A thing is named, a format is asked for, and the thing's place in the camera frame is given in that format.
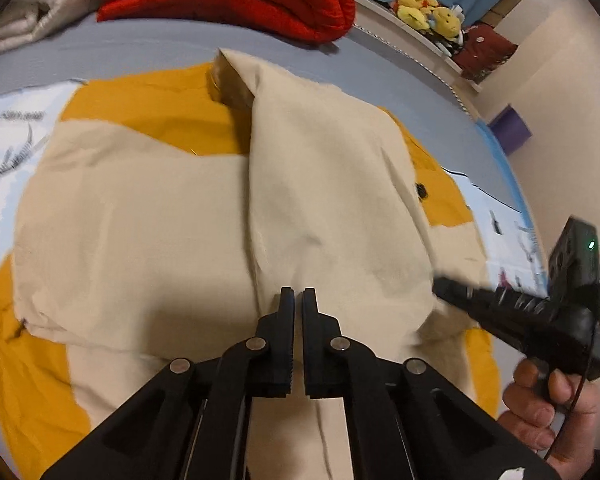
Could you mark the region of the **person's right hand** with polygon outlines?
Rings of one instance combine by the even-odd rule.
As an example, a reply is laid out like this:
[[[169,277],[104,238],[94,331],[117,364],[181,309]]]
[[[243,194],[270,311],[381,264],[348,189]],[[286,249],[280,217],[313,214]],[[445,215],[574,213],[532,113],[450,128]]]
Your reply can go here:
[[[592,467],[600,392],[592,382],[554,370],[548,378],[550,400],[535,391],[540,371],[522,360],[503,392],[506,410],[498,423],[545,459],[560,478],[580,479]]]

